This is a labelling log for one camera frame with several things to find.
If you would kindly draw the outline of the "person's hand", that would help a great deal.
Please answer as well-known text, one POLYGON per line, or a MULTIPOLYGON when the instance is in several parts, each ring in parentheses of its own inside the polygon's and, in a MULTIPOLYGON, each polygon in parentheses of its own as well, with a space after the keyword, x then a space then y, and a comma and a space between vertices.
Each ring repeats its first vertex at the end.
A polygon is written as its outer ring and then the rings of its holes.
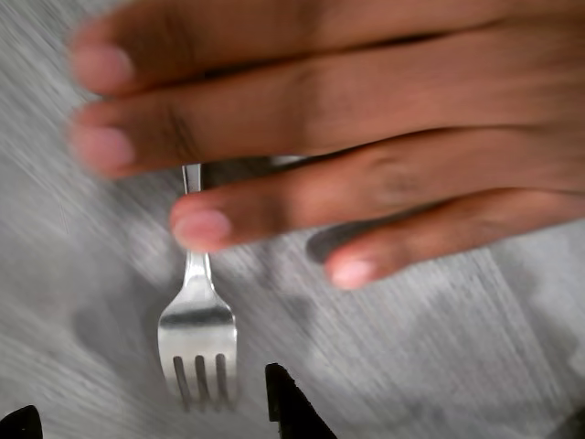
POLYGON ((70 62, 100 175, 303 158, 180 199, 189 250, 376 220, 325 260, 355 289, 584 215, 581 1, 132 1, 70 62))

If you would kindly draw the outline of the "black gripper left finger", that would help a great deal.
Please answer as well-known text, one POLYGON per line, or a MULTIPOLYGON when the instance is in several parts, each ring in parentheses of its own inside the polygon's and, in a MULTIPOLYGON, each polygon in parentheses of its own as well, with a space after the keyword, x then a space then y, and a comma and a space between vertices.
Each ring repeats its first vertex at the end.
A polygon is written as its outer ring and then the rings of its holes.
POLYGON ((37 408, 28 405, 9 413, 0 422, 1 439, 42 439, 42 422, 37 408))

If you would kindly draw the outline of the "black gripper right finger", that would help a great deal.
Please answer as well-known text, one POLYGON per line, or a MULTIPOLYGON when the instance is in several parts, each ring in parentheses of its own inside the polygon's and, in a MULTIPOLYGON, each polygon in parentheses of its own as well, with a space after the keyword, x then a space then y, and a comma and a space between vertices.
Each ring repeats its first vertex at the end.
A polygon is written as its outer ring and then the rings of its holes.
POLYGON ((281 439, 336 439, 289 372, 278 363, 265 367, 269 419, 281 439))

